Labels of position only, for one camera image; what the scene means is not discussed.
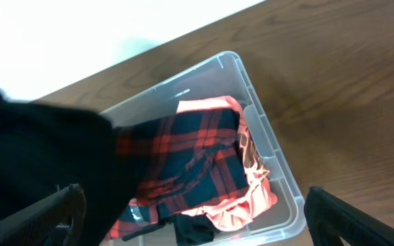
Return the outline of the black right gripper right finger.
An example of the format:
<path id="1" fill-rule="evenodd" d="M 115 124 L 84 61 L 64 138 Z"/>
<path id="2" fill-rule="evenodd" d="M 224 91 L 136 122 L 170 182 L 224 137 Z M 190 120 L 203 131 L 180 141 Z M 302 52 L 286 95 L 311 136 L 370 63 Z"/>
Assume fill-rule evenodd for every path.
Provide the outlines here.
<path id="1" fill-rule="evenodd" d="M 320 187 L 310 187 L 304 205 L 315 246 L 394 246 L 394 229 Z"/>

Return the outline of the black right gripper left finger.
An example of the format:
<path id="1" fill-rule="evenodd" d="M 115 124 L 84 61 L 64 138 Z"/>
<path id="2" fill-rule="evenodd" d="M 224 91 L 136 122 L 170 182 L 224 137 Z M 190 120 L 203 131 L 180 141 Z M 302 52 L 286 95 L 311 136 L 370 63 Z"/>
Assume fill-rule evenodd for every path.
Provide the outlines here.
<path id="1" fill-rule="evenodd" d="M 72 184 L 0 221 L 0 246 L 74 246 L 86 214 L 86 198 Z"/>

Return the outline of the large black hoodie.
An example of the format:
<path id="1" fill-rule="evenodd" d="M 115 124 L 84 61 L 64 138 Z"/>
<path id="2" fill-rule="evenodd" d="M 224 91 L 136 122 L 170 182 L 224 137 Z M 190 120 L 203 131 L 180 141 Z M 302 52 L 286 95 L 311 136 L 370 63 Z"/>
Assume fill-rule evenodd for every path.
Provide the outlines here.
<path id="1" fill-rule="evenodd" d="M 0 220 L 77 183 L 87 209 L 79 242 L 98 245 L 134 195 L 140 171 L 99 114 L 0 94 Z"/>

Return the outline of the pink printed shirt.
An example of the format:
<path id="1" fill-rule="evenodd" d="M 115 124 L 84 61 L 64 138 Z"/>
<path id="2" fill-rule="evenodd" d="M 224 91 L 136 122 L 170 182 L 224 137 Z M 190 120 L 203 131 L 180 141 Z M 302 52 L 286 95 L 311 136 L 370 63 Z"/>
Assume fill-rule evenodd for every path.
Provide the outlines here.
<path id="1" fill-rule="evenodd" d="M 239 198 L 222 200 L 215 206 L 201 206 L 185 210 L 182 213 L 191 217 L 206 216 L 215 228 L 232 232 L 251 223 L 255 217 L 270 209 L 278 201 L 270 189 L 267 176 L 270 170 L 266 168 L 258 155 L 252 140 L 244 111 L 239 102 L 231 96 L 219 96 L 201 100 L 181 100 L 176 109 L 177 113 L 197 110 L 229 108 L 239 114 L 239 152 L 248 182 L 247 193 Z"/>

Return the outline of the clear plastic storage bin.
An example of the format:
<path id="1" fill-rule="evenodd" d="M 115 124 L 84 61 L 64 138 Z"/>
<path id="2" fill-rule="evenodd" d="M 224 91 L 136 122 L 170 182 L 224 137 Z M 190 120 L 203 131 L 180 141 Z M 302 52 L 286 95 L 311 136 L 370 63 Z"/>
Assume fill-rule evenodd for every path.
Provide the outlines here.
<path id="1" fill-rule="evenodd" d="M 223 51 L 102 112 L 115 126 L 130 126 L 172 115 L 181 100 L 229 95 L 245 111 L 257 152 L 269 168 L 278 201 L 252 223 L 221 232 L 209 246 L 262 245 L 300 234 L 306 226 L 304 198 L 278 144 L 241 57 Z"/>

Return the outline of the red navy plaid shirt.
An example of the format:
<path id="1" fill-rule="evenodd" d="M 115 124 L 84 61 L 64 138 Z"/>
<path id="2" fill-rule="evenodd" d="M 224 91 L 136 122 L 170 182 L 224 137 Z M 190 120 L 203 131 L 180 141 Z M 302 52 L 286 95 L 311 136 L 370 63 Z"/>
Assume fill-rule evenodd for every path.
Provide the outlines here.
<path id="1" fill-rule="evenodd" d="M 105 236 L 122 238 L 185 210 L 242 197 L 248 183 L 239 153 L 239 113 L 188 111 L 116 129 L 118 160 L 142 176 Z"/>

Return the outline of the dark navy garment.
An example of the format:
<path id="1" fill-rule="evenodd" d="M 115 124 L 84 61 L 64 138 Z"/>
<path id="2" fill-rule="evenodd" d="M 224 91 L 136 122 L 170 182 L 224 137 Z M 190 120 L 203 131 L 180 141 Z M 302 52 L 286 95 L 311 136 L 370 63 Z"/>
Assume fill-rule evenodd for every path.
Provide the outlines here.
<path id="1" fill-rule="evenodd" d="M 121 237 L 123 241 L 160 230 L 167 224 L 172 224 L 178 246 L 192 246 L 212 242 L 220 231 L 205 216 L 198 215 L 190 217 L 188 215 L 176 214 L 153 225 L 143 226 L 136 232 Z"/>

